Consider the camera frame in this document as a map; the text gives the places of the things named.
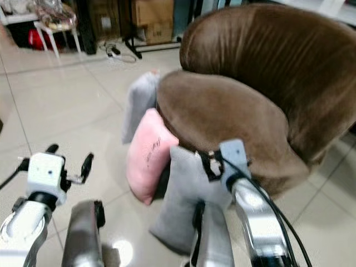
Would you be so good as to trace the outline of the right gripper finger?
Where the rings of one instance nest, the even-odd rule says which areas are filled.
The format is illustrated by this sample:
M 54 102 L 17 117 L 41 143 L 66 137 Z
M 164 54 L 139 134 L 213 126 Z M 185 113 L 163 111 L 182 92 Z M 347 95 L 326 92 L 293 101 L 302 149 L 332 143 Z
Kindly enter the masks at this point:
M 206 173 L 207 179 L 209 181 L 214 181 L 215 173 L 211 167 L 212 157 L 209 154 L 207 154 L 205 152 L 201 152 L 201 151 L 198 152 L 198 156 L 200 157 L 200 160 L 202 163 L 202 168 L 203 168 L 204 172 Z

